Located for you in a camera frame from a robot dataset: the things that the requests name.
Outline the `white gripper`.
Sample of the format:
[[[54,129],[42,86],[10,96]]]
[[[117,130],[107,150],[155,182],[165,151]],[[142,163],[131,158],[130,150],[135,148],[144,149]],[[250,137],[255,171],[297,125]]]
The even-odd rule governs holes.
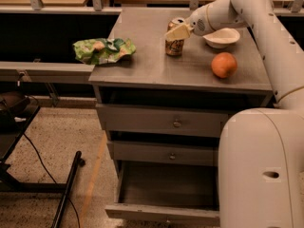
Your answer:
[[[190,37],[192,28],[193,33],[203,36],[211,31],[208,18],[207,7],[202,6],[192,12],[189,17],[190,25],[180,24],[165,33],[166,41],[184,40]]]

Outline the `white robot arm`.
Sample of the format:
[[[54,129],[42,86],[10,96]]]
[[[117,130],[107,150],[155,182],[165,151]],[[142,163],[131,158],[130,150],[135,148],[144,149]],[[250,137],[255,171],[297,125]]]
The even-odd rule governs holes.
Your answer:
[[[251,28],[274,108],[253,108],[224,126],[218,148],[220,228],[304,228],[304,52],[277,19],[272,0],[218,0],[169,30],[169,41],[222,28]]]

